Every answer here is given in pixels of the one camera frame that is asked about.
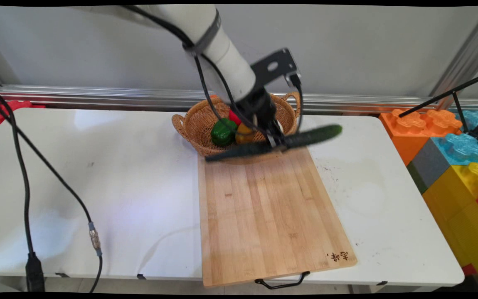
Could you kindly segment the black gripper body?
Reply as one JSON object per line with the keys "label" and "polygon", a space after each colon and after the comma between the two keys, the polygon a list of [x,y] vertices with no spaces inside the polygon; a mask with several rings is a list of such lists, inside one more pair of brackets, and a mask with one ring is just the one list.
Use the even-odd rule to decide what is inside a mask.
{"label": "black gripper body", "polygon": [[261,129],[263,134],[277,134],[276,106],[265,89],[250,92],[236,102],[236,115],[249,127]]}

